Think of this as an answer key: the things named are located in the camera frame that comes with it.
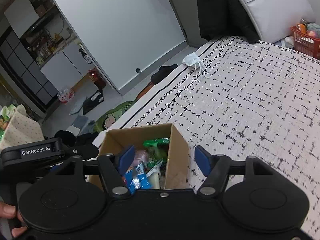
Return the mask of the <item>person's left hand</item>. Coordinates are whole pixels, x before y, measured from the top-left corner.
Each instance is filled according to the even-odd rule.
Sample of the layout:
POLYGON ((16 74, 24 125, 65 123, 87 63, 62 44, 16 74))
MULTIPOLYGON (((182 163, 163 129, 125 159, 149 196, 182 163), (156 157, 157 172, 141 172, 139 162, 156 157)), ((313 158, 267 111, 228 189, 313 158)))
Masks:
MULTIPOLYGON (((15 206, 9 205, 3 201, 0 203, 1 206, 1 218, 14 219, 18 218, 20 222, 23 222, 22 216, 19 211, 17 211, 15 206)), ((11 234, 13 238, 17 238, 27 230, 26 226, 20 228, 13 228, 11 234)))

